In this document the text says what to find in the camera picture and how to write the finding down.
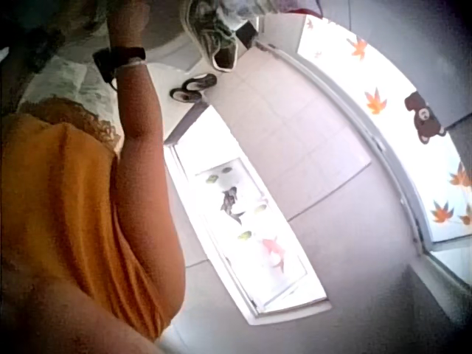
window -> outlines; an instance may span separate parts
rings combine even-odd
[[[399,176],[401,169],[405,177],[398,179],[408,180],[402,187],[410,186],[404,192],[420,222],[426,251],[472,285],[471,180],[443,128],[437,126],[436,134],[425,137],[416,127],[415,114],[429,112],[407,109],[406,98],[416,92],[413,84],[362,38],[325,19],[306,17],[298,55],[332,78],[364,111],[380,134],[376,141],[386,142],[381,150],[400,161],[393,173]]]
[[[326,299],[288,222],[213,107],[165,157],[202,246],[250,324]]]

hand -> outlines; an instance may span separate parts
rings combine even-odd
[[[111,46],[142,46],[142,31],[148,22],[149,5],[145,0],[119,0],[108,14]]]

woman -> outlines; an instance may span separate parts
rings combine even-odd
[[[141,47],[147,16],[145,4],[128,1],[108,19],[111,46]],[[145,63],[119,67],[117,87],[119,158],[80,130],[79,105],[29,110],[42,120],[2,117],[1,317],[2,332],[21,338],[17,349],[153,353],[145,338],[158,338],[183,302],[162,118]]]

sneaker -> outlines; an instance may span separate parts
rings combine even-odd
[[[182,88],[188,91],[203,91],[216,85],[218,79],[214,74],[205,74],[186,80]]]
[[[219,72],[236,66],[237,41],[218,15],[218,0],[185,0],[181,22],[205,60]]]
[[[170,90],[169,95],[176,101],[182,103],[197,103],[201,101],[201,93],[198,91],[188,91],[184,88]]]

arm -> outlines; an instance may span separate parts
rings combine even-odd
[[[129,4],[108,20],[112,46],[142,46],[136,22],[144,8]],[[125,132],[117,168],[119,223],[174,316],[184,299],[185,267],[167,196],[159,99],[145,65],[119,69],[117,85]]]

